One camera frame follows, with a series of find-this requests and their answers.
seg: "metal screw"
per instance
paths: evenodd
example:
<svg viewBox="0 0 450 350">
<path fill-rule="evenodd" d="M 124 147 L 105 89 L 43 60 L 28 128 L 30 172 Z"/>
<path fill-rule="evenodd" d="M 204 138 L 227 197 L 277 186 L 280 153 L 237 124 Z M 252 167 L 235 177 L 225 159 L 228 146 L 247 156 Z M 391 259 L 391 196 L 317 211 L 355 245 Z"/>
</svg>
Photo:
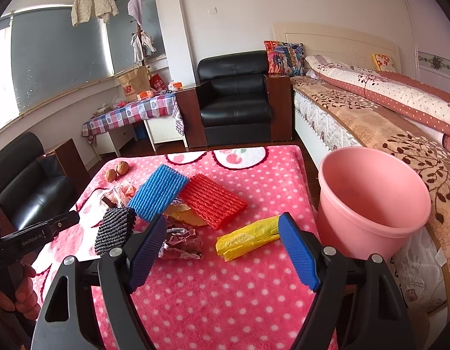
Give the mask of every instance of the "metal screw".
<svg viewBox="0 0 450 350">
<path fill-rule="evenodd" d="M 379 254 L 371 255 L 371 259 L 373 260 L 374 263 L 382 263 L 382 261 L 384 260 Z"/>
<path fill-rule="evenodd" d="M 337 250 L 335 250 L 332 246 L 326 246 L 322 251 L 324 251 L 325 255 L 329 255 L 330 257 L 337 253 Z"/>
<path fill-rule="evenodd" d="M 69 256 L 64 259 L 63 263 L 66 266 L 69 266 L 69 265 L 73 264 L 75 260 L 76 260 L 76 258 L 74 258 L 73 256 Z"/>
<path fill-rule="evenodd" d="M 121 250 L 119 247 L 113 247 L 110 250 L 109 254 L 111 257 L 119 257 L 122 252 L 123 252 L 123 250 Z"/>
</svg>

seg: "black leather sofa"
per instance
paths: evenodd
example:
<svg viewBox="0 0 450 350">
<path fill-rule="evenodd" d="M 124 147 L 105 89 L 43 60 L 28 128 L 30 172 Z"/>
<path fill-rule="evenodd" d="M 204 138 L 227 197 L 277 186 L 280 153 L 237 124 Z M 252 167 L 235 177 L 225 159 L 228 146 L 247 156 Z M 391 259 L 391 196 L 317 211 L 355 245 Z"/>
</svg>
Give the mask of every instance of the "black leather sofa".
<svg viewBox="0 0 450 350">
<path fill-rule="evenodd" d="M 56 157 L 42 155 L 40 140 L 30 132 L 0 151 L 0 208 L 16 230 L 68 212 L 77 200 Z"/>
<path fill-rule="evenodd" d="M 207 146 L 291 139 L 290 80 L 269 76 L 268 69 L 266 51 L 221 55 L 199 62 L 196 112 L 200 112 Z M 181 99 L 181 93 L 177 94 L 187 126 L 194 121 L 189 117 L 193 109 Z M 188 139 L 189 128 L 185 129 Z"/>
</svg>

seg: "yellow paper roll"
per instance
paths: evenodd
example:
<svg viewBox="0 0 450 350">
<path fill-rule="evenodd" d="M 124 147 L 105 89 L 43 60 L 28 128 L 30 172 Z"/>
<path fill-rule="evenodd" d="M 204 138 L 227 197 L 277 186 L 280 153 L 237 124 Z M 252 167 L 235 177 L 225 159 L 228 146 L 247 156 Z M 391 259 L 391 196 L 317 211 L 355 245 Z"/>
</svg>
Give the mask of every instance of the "yellow paper roll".
<svg viewBox="0 0 450 350">
<path fill-rule="evenodd" d="M 279 216 L 264 218 L 217 238 L 218 255 L 229 261 L 279 239 Z"/>
</svg>

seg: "blue gripper pad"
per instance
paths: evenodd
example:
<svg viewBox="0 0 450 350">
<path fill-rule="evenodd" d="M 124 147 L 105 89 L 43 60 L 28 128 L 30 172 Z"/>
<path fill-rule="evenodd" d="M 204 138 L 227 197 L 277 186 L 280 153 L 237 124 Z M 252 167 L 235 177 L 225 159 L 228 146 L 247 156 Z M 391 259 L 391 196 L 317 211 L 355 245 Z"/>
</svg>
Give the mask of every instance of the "blue gripper pad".
<svg viewBox="0 0 450 350">
<path fill-rule="evenodd" d="M 146 237 L 130 264 L 128 279 L 130 293 L 144 285 L 154 261 L 159 256 L 159 250 L 167 235 L 167 220 L 165 217 L 158 216 L 158 219 L 149 225 L 146 232 Z"/>
<path fill-rule="evenodd" d="M 289 213 L 284 213 L 279 217 L 279 235 L 294 269 L 301 282 L 315 291 L 321 281 L 317 274 L 315 259 L 300 233 L 301 229 L 298 228 Z"/>
<path fill-rule="evenodd" d="M 141 185 L 128 206 L 144 221 L 151 222 L 178 195 L 189 179 L 173 168 L 162 164 Z"/>
</svg>

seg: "yellow floral pillow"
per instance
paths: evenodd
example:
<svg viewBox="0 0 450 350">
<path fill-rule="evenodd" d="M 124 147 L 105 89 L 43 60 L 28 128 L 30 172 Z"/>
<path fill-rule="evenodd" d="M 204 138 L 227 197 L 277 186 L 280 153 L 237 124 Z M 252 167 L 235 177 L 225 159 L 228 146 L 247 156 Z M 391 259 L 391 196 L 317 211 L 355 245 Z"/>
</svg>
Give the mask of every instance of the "yellow floral pillow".
<svg viewBox="0 0 450 350">
<path fill-rule="evenodd" d="M 374 66 L 378 71 L 397 72 L 394 60 L 388 55 L 371 54 Z"/>
</svg>

